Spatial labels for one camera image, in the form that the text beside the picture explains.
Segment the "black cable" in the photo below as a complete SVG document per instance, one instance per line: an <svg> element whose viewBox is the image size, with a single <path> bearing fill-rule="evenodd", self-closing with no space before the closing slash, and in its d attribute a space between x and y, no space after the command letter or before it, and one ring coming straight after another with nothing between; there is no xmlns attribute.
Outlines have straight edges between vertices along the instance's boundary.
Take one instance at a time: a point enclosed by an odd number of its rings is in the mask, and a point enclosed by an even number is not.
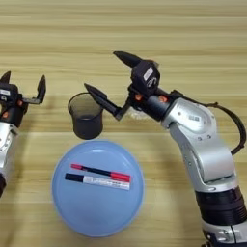
<svg viewBox="0 0 247 247"><path fill-rule="evenodd" d="M228 114L231 119L234 121L234 123L236 124L237 128L238 128L238 131L239 131L239 135L240 135L240 140L239 140L239 143L238 145L231 151L231 154L232 155L235 155L236 153L238 153L241 149L244 148L244 144L246 142L246 129L245 129L245 126L242 122L242 120L234 113L232 112L231 110L227 109L226 107L224 106L221 106L218 104L218 102L215 102L215 103L209 103L209 104L203 104L203 103L200 103L192 98L189 98L189 97L186 97L184 96L182 93L180 93L179 91L172 91L169 96L171 96L173 99L177 99L179 97L182 97L183 99L185 100L188 100L188 101L191 101L193 103L197 103L197 104L201 104L203 105L204 107L213 107L213 108L218 108L222 111L224 111L226 114Z"/></svg>
<svg viewBox="0 0 247 247"><path fill-rule="evenodd" d="M225 113L227 113L232 120L235 122L239 134L240 134L240 141L239 144L231 151L232 155L235 155L236 153L238 153L241 149L244 148L244 144L246 142L246 129L245 126L242 122L242 120L232 111L230 111L229 109L219 105L217 102L213 103L213 104L206 104L206 107L214 107L214 108L218 108L222 111L224 111Z"/></svg>

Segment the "marker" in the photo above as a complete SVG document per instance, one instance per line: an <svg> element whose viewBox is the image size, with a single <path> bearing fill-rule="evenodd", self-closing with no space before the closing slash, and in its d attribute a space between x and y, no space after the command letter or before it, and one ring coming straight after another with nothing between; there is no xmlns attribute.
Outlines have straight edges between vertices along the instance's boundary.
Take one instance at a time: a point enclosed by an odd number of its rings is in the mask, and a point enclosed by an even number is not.
<svg viewBox="0 0 247 247"><path fill-rule="evenodd" d="M108 171L104 171L104 170L100 170L96 168L77 165L77 164L71 164L71 168L77 169L77 170L83 170L83 171L87 171L87 172L91 172L95 174L105 175L105 176L111 177L111 179L113 180L130 182L130 175L126 175L126 174L108 172Z"/></svg>
<svg viewBox="0 0 247 247"><path fill-rule="evenodd" d="M94 178L89 176L77 175L77 174L66 174L66 180L78 181L82 183L88 183L93 185L107 186L117 189L129 190L130 184L125 181L117 181L105 178Z"/></svg>

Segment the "plastic cup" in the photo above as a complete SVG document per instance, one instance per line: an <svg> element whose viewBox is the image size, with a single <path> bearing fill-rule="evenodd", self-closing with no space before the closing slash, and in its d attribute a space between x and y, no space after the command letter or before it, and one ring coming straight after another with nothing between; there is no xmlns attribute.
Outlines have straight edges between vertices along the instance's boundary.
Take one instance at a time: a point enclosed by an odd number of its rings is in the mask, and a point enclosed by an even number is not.
<svg viewBox="0 0 247 247"><path fill-rule="evenodd" d="M103 109L89 93L74 96L69 101L68 110L73 121L73 132L79 138L94 139L102 132Z"/></svg>

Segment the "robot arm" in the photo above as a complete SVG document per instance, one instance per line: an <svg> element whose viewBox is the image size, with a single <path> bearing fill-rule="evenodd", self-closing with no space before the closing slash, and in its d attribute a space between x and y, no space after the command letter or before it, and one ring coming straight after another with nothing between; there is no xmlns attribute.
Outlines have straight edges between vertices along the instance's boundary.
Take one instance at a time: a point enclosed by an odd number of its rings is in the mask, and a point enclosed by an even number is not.
<svg viewBox="0 0 247 247"><path fill-rule="evenodd" d="M14 153L18 136L18 128L22 122L28 105L40 104L45 96L45 77L39 86L38 95L25 98L18 92L15 84L10 84L11 73L7 72L0 78L0 197L8 183L13 168Z"/></svg>
<svg viewBox="0 0 247 247"><path fill-rule="evenodd" d="M203 232L213 247L247 246L247 211L238 187L230 151L217 133L214 115L205 105L173 91L158 88L158 64L123 51L114 52L132 67L129 95L123 107L107 99L107 95L85 84L93 99L120 120L131 106L161 122L178 143L184 164L196 193L203 221ZM232 112L224 108L231 116Z"/></svg>
<svg viewBox="0 0 247 247"><path fill-rule="evenodd" d="M203 105L179 98L161 124L170 129L180 148L205 237L215 247L247 246L247 211L233 156L217 133L213 114Z"/></svg>

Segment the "red marker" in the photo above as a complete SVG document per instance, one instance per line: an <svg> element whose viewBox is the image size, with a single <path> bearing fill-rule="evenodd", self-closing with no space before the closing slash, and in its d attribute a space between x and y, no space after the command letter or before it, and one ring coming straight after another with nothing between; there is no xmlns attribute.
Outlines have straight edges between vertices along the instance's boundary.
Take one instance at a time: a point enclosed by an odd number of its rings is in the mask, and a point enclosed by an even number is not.
<svg viewBox="0 0 247 247"><path fill-rule="evenodd" d="M77 164L71 164L71 168L77 169L77 170L87 171L90 173L105 175L105 176L111 177L111 179L113 179L113 180L130 182L130 175L126 175L126 174L108 172L108 171L104 171L104 170L100 170L100 169L96 169L96 168L77 165Z"/></svg>

